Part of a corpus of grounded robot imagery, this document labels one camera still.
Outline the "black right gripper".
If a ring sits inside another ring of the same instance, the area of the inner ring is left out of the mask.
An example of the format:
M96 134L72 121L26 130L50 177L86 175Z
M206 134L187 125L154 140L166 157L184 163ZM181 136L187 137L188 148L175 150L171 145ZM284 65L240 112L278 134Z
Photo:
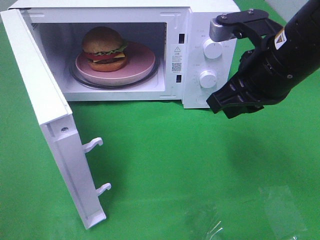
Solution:
M238 72L206 100L217 114L223 111L228 119L255 113L264 105L284 100L291 90L289 68L275 47L275 35L268 35L252 54L244 54Z

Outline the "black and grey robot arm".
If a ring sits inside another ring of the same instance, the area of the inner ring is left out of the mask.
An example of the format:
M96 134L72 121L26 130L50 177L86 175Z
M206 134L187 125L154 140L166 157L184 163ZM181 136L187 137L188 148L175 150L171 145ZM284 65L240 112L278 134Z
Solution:
M214 42L247 38L237 72L207 99L214 113L228 118L254 113L284 100L292 88L320 67L320 3L309 0L286 25L266 11L224 13L210 21Z

